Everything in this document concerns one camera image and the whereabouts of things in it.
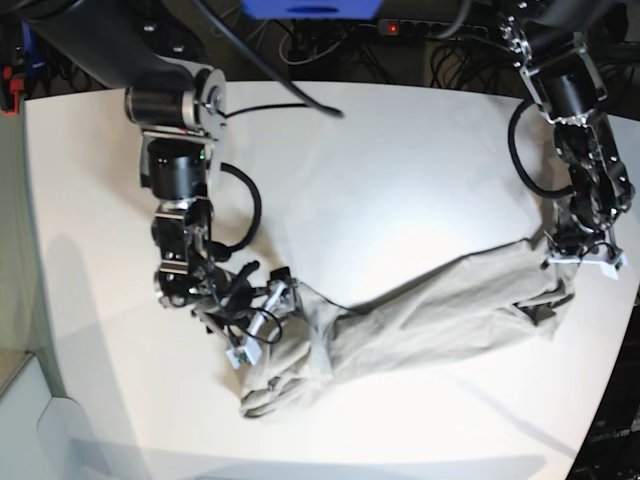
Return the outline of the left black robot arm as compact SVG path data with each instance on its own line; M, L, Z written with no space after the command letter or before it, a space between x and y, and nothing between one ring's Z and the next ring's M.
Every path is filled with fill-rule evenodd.
M604 109L608 91L588 48L588 32L613 7L610 1L499 1L498 26L529 97L514 111L508 148L523 183L554 203L547 232L551 264L593 264L617 278L627 263L614 226L635 197ZM537 185L515 146L518 121L535 106L553 128L554 146L570 183Z

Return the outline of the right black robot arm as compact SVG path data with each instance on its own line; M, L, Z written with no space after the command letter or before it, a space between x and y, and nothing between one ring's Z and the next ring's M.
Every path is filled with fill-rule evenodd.
M258 263L226 271L223 263L235 249L212 237L210 190L219 173L246 183L252 197L245 243L262 216L255 183L216 160L227 120L223 74L156 54L122 1L14 1L10 7L91 77L124 90L126 116L142 133L140 184L158 202L151 224L160 253L158 300L167 308L190 308L209 332L223 335L234 368L256 365L264 348L283 337L283 320L298 306L296 283L281 269L264 286L252 286Z

